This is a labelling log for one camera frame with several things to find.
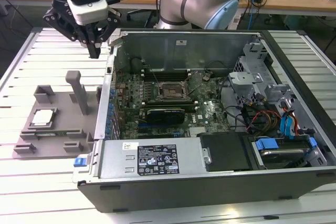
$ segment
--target white label sticker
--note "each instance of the white label sticker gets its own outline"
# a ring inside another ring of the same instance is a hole
[[[128,150],[137,150],[139,146],[138,142],[132,142],[132,143],[122,143],[122,150],[128,151]]]
[[[177,46],[186,46],[187,45],[187,41],[186,40],[177,40],[176,41],[176,45]]]
[[[179,168],[178,165],[170,165],[170,166],[168,166],[167,170],[175,170],[175,169],[178,169],[178,168]]]

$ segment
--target motherboard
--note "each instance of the motherboard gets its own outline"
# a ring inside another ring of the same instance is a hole
[[[196,137],[229,130],[218,99],[223,78],[212,78],[211,72],[120,70],[114,76],[110,107],[115,108],[116,122],[110,125],[117,126],[119,139]]]

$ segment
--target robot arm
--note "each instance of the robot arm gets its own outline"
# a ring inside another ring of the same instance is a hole
[[[88,48],[90,57],[98,59],[101,43],[120,23],[120,13],[109,5],[121,0],[53,0],[44,20],[72,41],[79,40]],[[106,25],[98,29],[98,22]]]
[[[192,23],[204,29],[225,29],[237,8],[237,0],[161,0],[157,28],[183,29]]]

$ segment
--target vertical post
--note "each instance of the vertical post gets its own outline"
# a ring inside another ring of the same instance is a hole
[[[68,71],[65,77],[67,83],[72,86],[73,92],[75,93],[75,97],[77,99],[80,110],[83,115],[88,114],[88,104],[86,98],[86,91],[84,87],[80,84],[80,72],[79,71]]]

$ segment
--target power supply label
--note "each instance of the power supply label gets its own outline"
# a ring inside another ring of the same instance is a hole
[[[138,174],[164,175],[180,173],[175,144],[138,146]]]

